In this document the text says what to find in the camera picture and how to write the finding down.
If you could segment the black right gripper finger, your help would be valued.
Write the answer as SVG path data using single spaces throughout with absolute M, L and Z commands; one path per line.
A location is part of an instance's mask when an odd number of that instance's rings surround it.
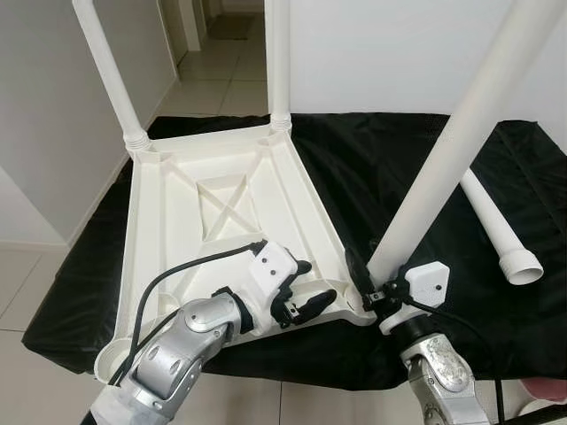
M 346 260 L 346 267 L 353 286 L 360 294 L 361 298 L 369 298 L 373 294 L 374 287 L 371 280 L 371 274 L 366 267 L 366 260 L 361 259 L 361 256 L 351 248 L 346 248 L 344 251 Z

